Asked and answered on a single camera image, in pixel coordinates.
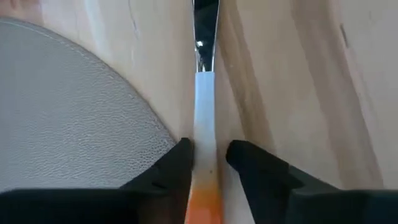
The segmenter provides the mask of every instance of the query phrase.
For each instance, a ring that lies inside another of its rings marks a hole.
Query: wooden surface
[[[397,10],[393,0],[221,0],[220,157],[247,139],[343,189],[397,187]],[[176,138],[192,136],[191,0],[0,0],[0,15],[94,52]],[[238,176],[220,161],[225,222],[252,223]]]

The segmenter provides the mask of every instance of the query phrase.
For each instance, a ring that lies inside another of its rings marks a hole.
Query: textured gray material
[[[93,54],[0,19],[0,191],[119,187],[174,143],[128,82]]]

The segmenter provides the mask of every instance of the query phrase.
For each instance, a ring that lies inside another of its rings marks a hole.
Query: gray leather surface
[[[148,104],[93,54],[0,19],[0,191],[119,187],[174,144]]]

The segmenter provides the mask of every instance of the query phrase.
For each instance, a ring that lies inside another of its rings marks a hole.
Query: wood grain
[[[398,185],[398,33],[389,29],[398,4],[377,2],[221,0],[216,138],[226,223],[253,223],[223,159],[232,139],[266,147],[344,189]],[[192,136],[191,1],[0,0],[0,15],[94,52],[176,138]]]

